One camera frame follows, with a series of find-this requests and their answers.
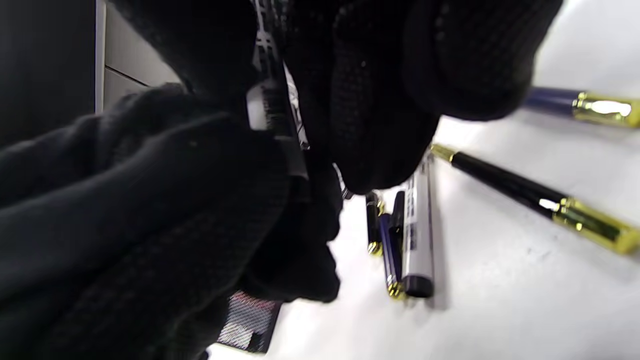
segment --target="white marker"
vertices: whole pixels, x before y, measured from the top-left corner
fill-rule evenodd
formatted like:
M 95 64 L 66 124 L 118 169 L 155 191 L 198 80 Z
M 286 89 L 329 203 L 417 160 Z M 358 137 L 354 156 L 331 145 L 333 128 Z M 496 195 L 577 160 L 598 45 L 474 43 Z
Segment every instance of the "white marker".
M 411 297 L 433 296 L 433 232 L 431 229 L 430 168 L 425 156 L 409 178 L 404 199 L 403 271 L 404 292 Z

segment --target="gold pen trim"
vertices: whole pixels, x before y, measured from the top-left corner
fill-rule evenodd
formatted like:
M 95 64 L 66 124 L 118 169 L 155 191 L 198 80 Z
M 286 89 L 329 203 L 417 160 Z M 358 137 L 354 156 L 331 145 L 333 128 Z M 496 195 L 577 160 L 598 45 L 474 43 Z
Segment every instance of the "gold pen trim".
M 396 300 L 403 300 L 405 298 L 404 289 L 400 282 L 394 282 L 388 287 L 389 296 Z
M 440 159 L 448 161 L 449 163 L 453 161 L 453 157 L 457 153 L 457 151 L 437 143 L 432 143 L 429 147 L 429 151 L 431 151 L 433 155 L 437 156 Z
M 382 214 L 385 213 L 385 203 L 380 200 L 378 201 L 378 203 L 376 204 L 376 207 L 378 208 L 378 216 L 382 216 Z
M 382 256 L 382 244 L 379 242 L 372 242 L 369 244 L 369 248 L 367 249 L 369 253 L 373 256 Z
M 640 243 L 636 228 L 572 197 L 562 199 L 553 221 L 618 254 L 628 254 Z
M 577 120 L 621 127 L 640 127 L 640 101 L 581 92 L 572 104 Z

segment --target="blue and gold pen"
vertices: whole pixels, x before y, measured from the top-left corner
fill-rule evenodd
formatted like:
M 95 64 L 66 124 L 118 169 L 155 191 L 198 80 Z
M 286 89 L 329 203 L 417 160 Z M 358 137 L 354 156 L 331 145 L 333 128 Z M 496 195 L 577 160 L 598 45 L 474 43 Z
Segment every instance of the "blue and gold pen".
M 385 284 L 390 297 L 401 299 L 404 297 L 402 287 L 402 254 L 396 239 L 391 237 L 389 229 L 391 226 L 391 215 L 381 214 L 380 238 L 382 239 L 382 257 L 385 262 Z
M 533 87 L 522 107 L 603 125 L 640 127 L 640 100 L 587 91 Z

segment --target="white table surface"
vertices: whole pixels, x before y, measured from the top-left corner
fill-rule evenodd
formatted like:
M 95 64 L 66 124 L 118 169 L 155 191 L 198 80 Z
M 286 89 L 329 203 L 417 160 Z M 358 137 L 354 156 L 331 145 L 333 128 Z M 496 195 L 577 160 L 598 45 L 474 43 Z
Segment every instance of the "white table surface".
M 640 1 L 565 0 L 535 83 L 640 97 Z M 443 119 L 436 141 L 640 225 L 640 131 L 518 111 Z M 331 244 L 332 304 L 284 306 L 264 359 L 640 359 L 640 261 L 622 258 L 439 161 L 436 291 L 394 302 L 366 251 L 364 200 Z M 391 206 L 394 191 L 385 194 Z M 220 345 L 213 359 L 255 357 Z

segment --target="gloved hand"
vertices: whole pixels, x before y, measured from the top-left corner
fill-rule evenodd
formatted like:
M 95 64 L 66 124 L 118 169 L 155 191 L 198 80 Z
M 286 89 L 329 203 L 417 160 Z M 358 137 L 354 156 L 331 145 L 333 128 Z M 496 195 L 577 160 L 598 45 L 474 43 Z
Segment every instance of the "gloved hand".
M 253 83 L 252 2 L 112 2 L 195 93 Z M 310 146 L 365 194 L 413 173 L 441 115 L 515 110 L 562 0 L 258 3 L 263 20 L 275 13 Z
M 307 154 L 289 203 L 284 154 L 168 85 L 0 156 L 0 353 L 194 359 L 236 290 L 331 301 L 340 185 Z
M 192 359 L 235 289 L 334 299 L 331 162 L 356 193 L 393 186 L 441 114 L 513 110 L 561 0 L 276 1 L 314 152 L 307 205 L 288 201 L 277 143 L 232 105 L 257 80 L 252 4 L 113 2 L 191 95 L 133 95 L 0 154 L 5 358 Z

